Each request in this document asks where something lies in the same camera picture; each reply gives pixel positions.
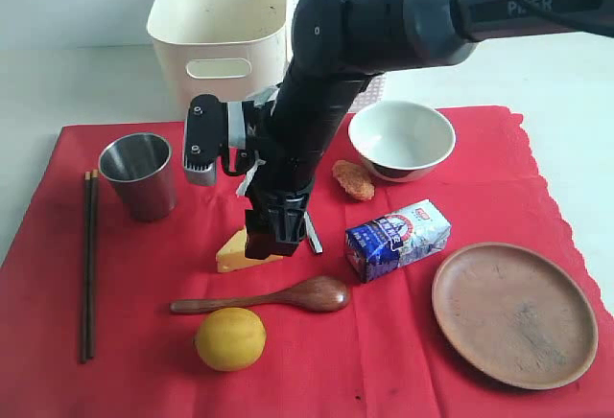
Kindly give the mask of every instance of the red cloth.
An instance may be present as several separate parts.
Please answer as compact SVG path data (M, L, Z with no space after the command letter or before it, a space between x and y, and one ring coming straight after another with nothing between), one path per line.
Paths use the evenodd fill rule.
M221 175L215 188L185 181L181 124L65 128L0 270L0 416L614 416L614 323L538 174L522 117L495 106L445 114L458 134L452 156L414 183L378 182L363 203L331 176L335 160L357 160L346 120L310 204L324 254L303 244L292 258L228 274L216 273L215 252L243 225L247 202L235 200L237 178ZM107 143L143 130L174 146L179 205L163 221L138 223L102 182L97 356L79 365L83 173ZM424 198L452 222L446 250L360 285L342 256L344 229ZM433 276L445 256L481 241L530 247L586 292L600 345L580 380L522 391L492 381L448 345L431 307ZM350 306L329 314L256 307L267 345L241 372L209 370L191 341L202 316L167 311L177 298L269 292L323 273L353 286Z

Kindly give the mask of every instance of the round wooden plate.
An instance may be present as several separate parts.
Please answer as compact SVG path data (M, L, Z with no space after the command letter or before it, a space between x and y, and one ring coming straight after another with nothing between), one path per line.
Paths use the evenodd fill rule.
M514 386L571 383L597 352L595 315L576 283L515 245L473 244L448 257L435 276L433 308L464 358Z

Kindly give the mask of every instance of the yellow lemon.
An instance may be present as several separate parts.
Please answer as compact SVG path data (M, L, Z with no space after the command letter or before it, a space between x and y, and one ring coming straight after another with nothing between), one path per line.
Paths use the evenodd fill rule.
M233 372L256 362L266 339L265 326L256 313L243 308L224 308L202 322L194 345L208 366Z

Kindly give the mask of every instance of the white table surface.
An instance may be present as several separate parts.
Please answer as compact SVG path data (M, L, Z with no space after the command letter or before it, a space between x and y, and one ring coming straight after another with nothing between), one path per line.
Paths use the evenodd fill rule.
M0 51L0 260L62 126L169 121L150 46ZM483 43L464 64L387 75L384 98L507 105L524 129L577 248L614 312L614 41L556 35Z

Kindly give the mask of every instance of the cheese wedge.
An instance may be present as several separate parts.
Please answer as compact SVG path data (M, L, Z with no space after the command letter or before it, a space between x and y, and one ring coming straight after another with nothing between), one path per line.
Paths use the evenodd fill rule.
M216 253L215 259L218 262L218 272L230 272L245 267L255 267L266 262L274 262L284 257L270 255L264 260L253 260L246 258L246 242L248 232L245 228L237 231L226 244Z

